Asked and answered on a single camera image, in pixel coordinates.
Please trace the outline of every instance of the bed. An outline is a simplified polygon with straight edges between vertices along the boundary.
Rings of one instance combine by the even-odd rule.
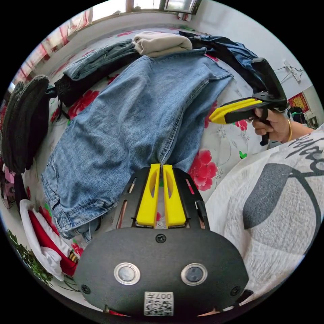
[[[54,82],[60,79],[63,75],[64,68],[71,62],[79,59],[94,49],[111,45],[115,42],[133,38],[134,35],[141,31],[150,30],[165,33],[178,33],[177,28],[145,28],[132,30],[101,38],[95,41],[91,45],[84,46],[84,48],[77,54],[71,54],[65,62],[62,62],[60,66],[57,66],[52,71],[50,77],[50,84],[54,85]],[[244,98],[252,95],[251,87],[242,79],[242,77],[236,73],[230,66],[224,62],[218,60],[218,64],[228,70],[234,76],[233,80],[226,87],[226,89],[219,96],[217,102],[215,102],[210,108],[209,115],[221,106],[225,102],[229,102],[238,98]],[[75,116],[96,98],[101,90],[103,90],[108,84],[110,84],[117,74],[122,70],[117,71],[113,75],[107,76],[107,78],[101,80],[94,87],[89,89],[77,102],[75,102],[69,109],[65,108],[69,112],[70,116]],[[222,181],[226,174],[246,156],[255,154],[265,150],[265,147],[261,147],[259,142],[260,136],[257,136],[254,132],[254,128],[246,121],[240,121],[231,125],[216,125],[208,121],[209,115],[205,118],[205,129],[201,139],[201,145],[199,152],[195,157],[195,160],[189,171],[196,186],[198,187],[204,201],[206,202],[215,190],[217,185]],[[41,209],[42,214],[47,218],[51,218],[51,212],[49,207],[45,203],[45,197],[40,181],[40,174],[44,170],[47,164],[47,160],[51,152],[54,150],[60,137],[62,136],[69,121],[62,116],[59,121],[56,121],[58,116],[58,99],[52,99],[50,101],[50,116],[49,116],[49,129],[45,140],[43,141],[37,156],[35,157],[34,164],[29,171],[23,174],[23,181],[26,192],[29,199],[34,203],[37,210]],[[163,201],[163,188],[160,188],[159,203],[157,212],[157,228],[165,228],[164,218],[164,201]],[[103,219],[101,227],[96,231],[93,236],[96,237],[103,232],[106,232],[112,227],[113,211],[109,216]],[[65,240],[73,249],[75,254],[81,255],[86,248],[86,242],[82,236],[74,237],[71,240]],[[52,284],[55,290],[65,294],[69,298],[84,304],[88,307],[95,308],[89,305],[82,297],[82,295],[73,288],[73,282],[66,281],[64,283],[52,280]]]

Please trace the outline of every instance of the curtain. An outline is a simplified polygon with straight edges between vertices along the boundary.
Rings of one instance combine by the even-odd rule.
[[[92,8],[81,12],[49,34],[29,55],[19,68],[12,83],[29,82],[37,75],[37,70],[46,63],[53,53],[65,46],[76,32],[92,23]]]

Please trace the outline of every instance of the silver lens ring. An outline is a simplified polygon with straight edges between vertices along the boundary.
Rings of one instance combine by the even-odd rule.
[[[123,262],[115,267],[114,276],[119,283],[131,286],[139,282],[141,273],[136,265]]]
[[[188,286],[202,284],[207,278],[207,269],[200,263],[191,263],[181,271],[181,280]]]

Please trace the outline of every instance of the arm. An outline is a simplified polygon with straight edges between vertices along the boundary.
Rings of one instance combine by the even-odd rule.
[[[255,110],[255,114],[258,117],[262,116],[262,111],[259,109]],[[288,120],[282,113],[268,110],[268,118],[270,125],[263,124],[260,120],[255,119],[252,122],[255,128],[255,133],[262,136],[269,133],[269,139],[286,143],[288,141],[297,139],[301,136],[310,134],[313,129],[303,126],[292,120]]]
[[[310,134],[314,130],[312,128],[305,127],[302,124],[295,121],[291,121],[290,124],[291,124],[291,133],[292,133],[290,139],[291,141],[299,137],[305,136],[307,134]],[[289,139],[289,133],[281,143],[286,143],[288,139]]]

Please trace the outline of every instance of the blue jeans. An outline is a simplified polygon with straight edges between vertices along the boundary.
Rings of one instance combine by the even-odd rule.
[[[205,53],[142,56],[71,121],[41,175],[59,232],[113,209],[143,167],[189,170],[204,119],[233,78]]]
[[[100,217],[92,220],[91,222],[81,225],[78,228],[72,229],[70,231],[61,232],[61,236],[65,239],[72,239],[77,235],[82,235],[86,242],[91,241],[92,234],[100,225]]]
[[[254,93],[266,90],[259,73],[251,65],[252,60],[258,56],[243,44],[222,36],[200,36],[184,31],[179,34],[189,38],[193,48],[206,47],[209,55],[231,66],[251,86]]]
[[[64,70],[63,74],[74,81],[84,79],[100,67],[112,64],[122,57],[135,53],[134,46],[132,40],[127,39],[113,45],[99,48],[71,63]]]

